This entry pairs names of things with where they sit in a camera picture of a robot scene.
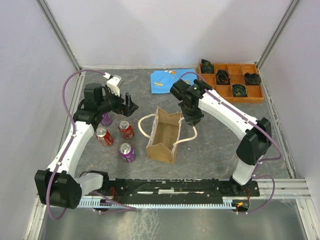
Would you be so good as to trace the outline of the burlap canvas bag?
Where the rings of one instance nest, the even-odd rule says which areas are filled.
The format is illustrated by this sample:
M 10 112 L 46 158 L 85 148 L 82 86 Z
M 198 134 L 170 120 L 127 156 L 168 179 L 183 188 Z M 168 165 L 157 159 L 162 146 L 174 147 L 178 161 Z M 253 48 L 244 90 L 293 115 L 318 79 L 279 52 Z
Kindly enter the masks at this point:
M 149 118 L 153 118 L 150 134 L 142 128 L 142 122 Z M 146 146 L 148 159 L 168 164 L 175 163 L 179 144 L 192 141 L 198 136 L 198 132 L 193 126 L 194 135 L 192 137 L 180 138 L 183 120 L 181 112 L 167 113 L 158 107 L 155 113 L 146 115 L 138 121 L 139 131 L 148 138 Z

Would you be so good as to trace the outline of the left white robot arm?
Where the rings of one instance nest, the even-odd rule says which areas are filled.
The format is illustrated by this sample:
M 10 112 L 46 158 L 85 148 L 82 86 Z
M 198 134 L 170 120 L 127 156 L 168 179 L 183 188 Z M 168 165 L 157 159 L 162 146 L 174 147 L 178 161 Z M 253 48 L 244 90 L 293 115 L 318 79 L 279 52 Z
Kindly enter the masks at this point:
M 66 209 L 75 209 L 83 196 L 92 191 L 106 195 L 111 189 L 107 172 L 92 170 L 75 178 L 80 157 L 103 119 L 103 114 L 114 112 L 129 117 L 139 107 L 132 102 L 129 93 L 122 97 L 113 88 L 99 83 L 89 83 L 84 88 L 84 98 L 73 115 L 75 126 L 63 146 L 45 170 L 34 176 L 42 204 Z

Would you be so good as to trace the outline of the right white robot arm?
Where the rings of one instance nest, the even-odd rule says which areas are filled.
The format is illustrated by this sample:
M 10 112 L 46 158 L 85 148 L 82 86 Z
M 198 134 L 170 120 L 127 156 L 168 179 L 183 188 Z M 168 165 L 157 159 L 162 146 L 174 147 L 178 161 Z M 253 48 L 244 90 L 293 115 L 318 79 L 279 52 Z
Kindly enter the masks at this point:
M 248 189 L 252 174 L 258 161 L 271 147 L 271 123 L 245 114 L 222 98 L 213 88 L 202 80 L 194 80 L 190 85 L 182 79 L 170 88 L 170 93 L 179 100 L 185 122 L 194 127 L 204 112 L 215 117 L 227 126 L 239 139 L 236 149 L 238 163 L 229 179 L 229 189 L 236 196 Z

